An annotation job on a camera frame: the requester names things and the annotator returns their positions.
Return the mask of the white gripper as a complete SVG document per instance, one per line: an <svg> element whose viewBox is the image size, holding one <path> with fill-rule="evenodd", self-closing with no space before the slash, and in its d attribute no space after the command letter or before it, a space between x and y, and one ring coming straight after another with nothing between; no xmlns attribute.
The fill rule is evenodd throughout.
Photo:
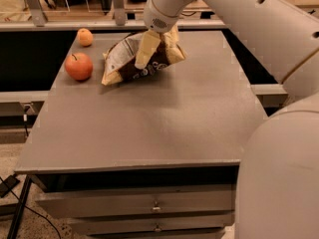
<svg viewBox="0 0 319 239"><path fill-rule="evenodd" d="M160 45L160 34L171 30L183 9L194 0L147 0L144 22L149 30L142 35L135 67L143 69Z"/></svg>

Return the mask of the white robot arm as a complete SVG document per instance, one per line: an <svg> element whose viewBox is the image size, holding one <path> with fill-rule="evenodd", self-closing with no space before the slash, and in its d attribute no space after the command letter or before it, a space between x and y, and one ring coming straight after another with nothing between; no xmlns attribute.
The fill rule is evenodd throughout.
<svg viewBox="0 0 319 239"><path fill-rule="evenodd" d="M148 0L167 32L193 0ZM275 79L252 90L277 111L251 136L238 172L235 239L319 239L319 21L284 0L202 0Z"/></svg>

